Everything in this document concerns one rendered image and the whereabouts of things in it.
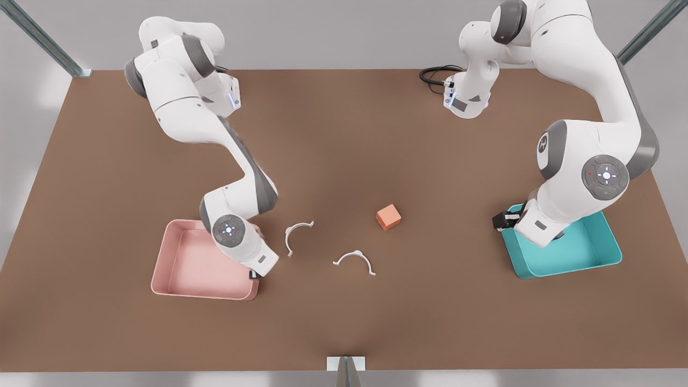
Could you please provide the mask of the pink storage box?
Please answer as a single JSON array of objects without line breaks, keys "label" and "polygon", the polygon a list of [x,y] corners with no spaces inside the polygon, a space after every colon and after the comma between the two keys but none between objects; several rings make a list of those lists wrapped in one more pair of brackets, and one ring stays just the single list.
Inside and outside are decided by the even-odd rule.
[{"label": "pink storage box", "polygon": [[248,273],[216,247],[201,221],[177,219],[165,229],[150,289],[160,296],[250,302],[259,282]]}]

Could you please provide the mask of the blue storage box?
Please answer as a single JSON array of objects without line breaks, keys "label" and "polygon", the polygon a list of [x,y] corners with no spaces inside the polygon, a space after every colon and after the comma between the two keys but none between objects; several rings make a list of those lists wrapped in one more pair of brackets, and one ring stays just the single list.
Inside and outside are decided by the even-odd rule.
[{"label": "blue storage box", "polygon": [[619,264],[622,252],[601,211],[584,217],[540,248],[513,228],[500,230],[514,272],[523,280]]}]

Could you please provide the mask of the orange cube block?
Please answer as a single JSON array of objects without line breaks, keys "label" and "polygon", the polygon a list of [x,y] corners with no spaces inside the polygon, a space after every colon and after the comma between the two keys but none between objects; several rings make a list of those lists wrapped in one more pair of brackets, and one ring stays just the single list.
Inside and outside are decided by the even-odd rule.
[{"label": "orange cube block", "polygon": [[402,220],[402,216],[398,209],[393,205],[388,205],[376,212],[376,220],[381,226],[382,230],[387,231],[398,225]]}]

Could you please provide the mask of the silver frame post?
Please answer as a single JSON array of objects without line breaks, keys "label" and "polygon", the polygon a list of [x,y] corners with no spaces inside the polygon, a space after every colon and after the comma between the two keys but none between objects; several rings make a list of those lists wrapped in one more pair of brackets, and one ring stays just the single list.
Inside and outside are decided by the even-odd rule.
[{"label": "silver frame post", "polygon": [[92,69],[84,69],[79,66],[15,0],[0,0],[0,10],[51,56],[71,77],[88,78],[92,76]]},{"label": "silver frame post", "polygon": [[359,371],[366,370],[366,357],[327,357],[327,371],[336,371],[334,387],[362,387]]},{"label": "silver frame post", "polygon": [[616,55],[621,64],[624,66],[628,64],[641,49],[646,47],[686,7],[688,7],[688,0],[669,0]]}]

